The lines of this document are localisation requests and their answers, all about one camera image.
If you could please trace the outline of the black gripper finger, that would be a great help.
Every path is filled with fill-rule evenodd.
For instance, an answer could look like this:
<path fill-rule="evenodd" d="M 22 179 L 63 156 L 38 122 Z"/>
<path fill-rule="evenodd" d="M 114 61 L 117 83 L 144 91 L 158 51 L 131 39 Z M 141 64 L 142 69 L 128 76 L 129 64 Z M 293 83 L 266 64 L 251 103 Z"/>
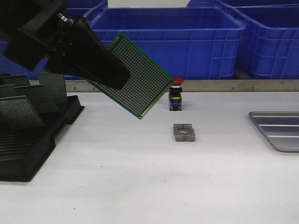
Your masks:
<path fill-rule="evenodd" d="M 45 70 L 77 76 L 117 90 L 130 78 L 124 63 L 99 40 L 81 15 L 66 22 L 57 32 Z"/>

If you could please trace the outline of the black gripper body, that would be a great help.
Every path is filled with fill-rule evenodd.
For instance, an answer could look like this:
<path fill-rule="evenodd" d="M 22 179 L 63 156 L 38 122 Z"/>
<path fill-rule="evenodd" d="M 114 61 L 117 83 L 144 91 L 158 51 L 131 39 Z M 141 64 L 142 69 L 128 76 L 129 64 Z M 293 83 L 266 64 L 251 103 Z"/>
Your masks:
<path fill-rule="evenodd" d="M 73 20 L 65 14 L 67 0 L 2 0 L 0 37 L 8 42 L 3 56 L 33 71 L 48 58 L 47 71 L 67 71 L 61 61 Z"/>

